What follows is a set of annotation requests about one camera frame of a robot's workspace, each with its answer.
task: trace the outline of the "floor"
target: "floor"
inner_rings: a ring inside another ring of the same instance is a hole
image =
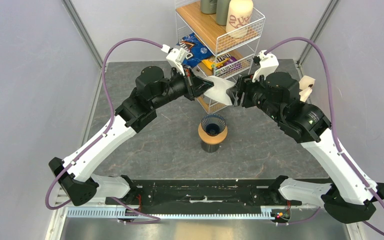
[[[291,222],[314,210],[292,209]],[[278,226],[269,220],[163,219],[160,223],[123,225],[111,218],[67,218],[61,240],[349,240],[345,224],[322,211],[308,223]]]
[[[110,63],[106,80],[118,107],[135,87],[135,79],[148,66],[170,76],[166,61]],[[299,80],[291,59],[279,60],[278,71]],[[257,108],[227,107],[228,135],[218,151],[202,150],[198,125],[206,112],[197,101],[184,97],[157,110],[157,118],[118,147],[95,171],[98,175],[127,175],[131,179],[274,179],[326,178],[327,174],[305,149]],[[97,100],[89,137],[110,118],[104,89]]]

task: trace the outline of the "white wall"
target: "white wall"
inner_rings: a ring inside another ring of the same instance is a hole
[[[384,182],[384,1],[341,1],[317,44],[333,81],[338,134],[355,161]],[[317,52],[304,62],[316,79],[311,100],[329,113],[326,78]],[[384,230],[384,210],[370,220]],[[369,239],[383,239],[367,227]]]
[[[48,162],[79,146],[98,76],[59,0],[0,0],[0,240],[44,239]]]
[[[100,55],[118,41],[139,37],[160,44],[175,45],[175,0],[72,0]],[[266,16],[259,50],[290,37],[310,37],[329,0],[255,0]],[[164,54],[146,43],[120,46],[111,62],[164,60]],[[304,43],[279,49],[280,59],[298,59]]]

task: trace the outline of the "yellow candy bag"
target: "yellow candy bag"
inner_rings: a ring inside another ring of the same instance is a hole
[[[202,63],[205,64],[205,66],[210,69],[210,70],[213,70],[213,68],[218,68],[220,67],[222,64],[224,64],[225,62],[227,62],[230,58],[232,57],[232,55],[230,55],[230,53],[226,53],[226,54],[223,54],[221,56],[219,56],[217,59],[218,59],[218,62],[216,63],[216,57],[215,56],[212,56],[210,58],[207,58],[207,59],[204,59],[202,60]]]

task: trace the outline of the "purple cable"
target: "purple cable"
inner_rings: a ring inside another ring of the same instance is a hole
[[[324,73],[326,74],[326,81],[327,81],[327,95],[328,95],[328,100],[329,100],[330,118],[331,118],[331,122],[332,122],[333,141],[335,142],[336,149],[338,150],[338,153],[341,153],[342,149],[341,149],[341,146],[339,144],[339,138],[338,138],[338,134],[337,134],[337,125],[336,125],[335,111],[334,111],[334,100],[333,100],[333,96],[332,96],[332,81],[331,81],[331,76],[330,76],[329,70],[328,70],[328,64],[326,63],[326,59],[325,59],[325,56],[322,53],[322,50],[320,50],[320,48],[313,41],[311,41],[310,39],[307,39],[305,37],[297,36],[297,37],[291,37],[291,38],[285,39],[285,40],[275,44],[274,46],[272,46],[269,49],[267,49],[264,52],[264,54],[266,55],[266,54],[270,53],[271,51],[273,51],[274,49],[276,49],[277,47],[279,47],[279,46],[281,46],[281,45],[283,45],[285,43],[288,43],[288,42],[291,42],[291,41],[297,41],[297,40],[309,43],[317,51],[318,55],[320,56],[321,62],[323,63]],[[374,196],[374,198],[376,198],[376,200],[379,202],[379,204],[384,209],[384,201],[379,197],[377,192],[375,192],[372,188],[370,188],[369,182],[367,182],[367,180],[359,172],[357,167],[351,162],[351,160],[348,158],[348,156],[345,153],[341,153],[341,156],[343,157],[345,162],[351,167],[351,169],[358,176],[358,178],[361,180],[361,182],[366,186],[366,188],[368,188],[370,193]],[[373,226],[372,224],[370,224],[367,221],[364,221],[364,223],[367,226],[369,226],[370,228],[372,228],[373,230],[375,230],[376,232],[378,232],[379,234],[384,236],[384,232],[383,231],[379,230],[378,228],[376,228],[375,226]]]
[[[315,213],[311,217],[309,217],[307,219],[299,220],[299,221],[293,221],[293,222],[287,222],[287,223],[278,223],[277,226],[288,226],[288,225],[294,225],[294,224],[303,224],[305,222],[311,221],[311,220],[313,220],[317,216],[317,214],[319,214],[321,209],[322,209],[321,207],[317,208]]]
[[[103,134],[106,134],[108,133],[108,131],[110,130],[110,128],[113,126],[113,123],[114,123],[114,106],[113,106],[113,103],[111,102],[111,97],[110,97],[110,94],[108,93],[108,88],[107,88],[107,82],[105,81],[105,66],[107,65],[107,61],[108,61],[108,57],[110,56],[110,54],[114,51],[114,49],[116,49],[116,47],[124,44],[124,43],[127,43],[127,42],[131,42],[131,41],[139,41],[139,42],[145,42],[145,43],[149,43],[149,44],[152,44],[154,46],[157,46],[159,47],[160,49],[163,48],[163,45],[161,44],[158,44],[154,41],[151,41],[151,40],[148,40],[148,39],[144,39],[144,38],[139,38],[139,37],[133,37],[133,38],[127,38],[127,39],[124,39],[122,41],[119,41],[117,42],[114,46],[111,47],[111,49],[108,51],[108,53],[105,55],[105,58],[103,59],[103,63],[102,63],[102,85],[103,85],[103,89],[105,91],[105,95],[106,95],[106,99],[108,100],[108,104],[109,104],[109,109],[111,111],[111,114],[110,114],[110,119],[109,119],[109,124],[108,126],[106,127],[106,129],[103,131]],[[87,147],[85,147],[74,159],[73,159],[73,162],[77,162],[77,160],[79,160],[79,158],[81,156],[83,156],[89,149],[91,149],[99,140],[101,140],[103,138],[102,135],[100,135],[99,137],[97,137],[93,142],[91,142]],[[49,204],[49,197],[51,195],[51,191],[52,189],[54,188],[54,186],[57,184],[58,180],[61,178],[61,176],[63,174],[65,174],[70,168],[72,167],[72,164],[68,164],[56,177],[55,179],[52,181],[52,183],[50,184],[47,192],[46,192],[46,197],[45,197],[45,205],[48,209],[50,210],[57,210],[59,208],[62,208],[64,207],[65,205],[67,205],[69,202],[71,202],[71,200],[67,200],[66,202],[62,203],[61,205],[58,205],[58,206],[51,206]]]
[[[118,198],[116,197],[111,197],[114,201],[116,201],[117,203],[119,203],[120,205],[122,205],[123,207],[125,207],[126,209],[134,212],[135,214],[138,214],[138,215],[142,215],[144,217],[147,217],[147,218],[150,218],[150,219],[155,219],[155,220],[151,220],[151,221],[132,221],[132,222],[126,222],[125,224],[130,224],[130,225],[140,225],[140,224],[155,224],[155,223],[158,223],[159,221],[161,221],[161,218],[159,217],[156,217],[156,216],[151,216],[151,215],[148,215],[146,213],[143,213],[143,212],[140,212],[140,211],[136,211],[135,209],[127,206],[124,202],[120,201]]]

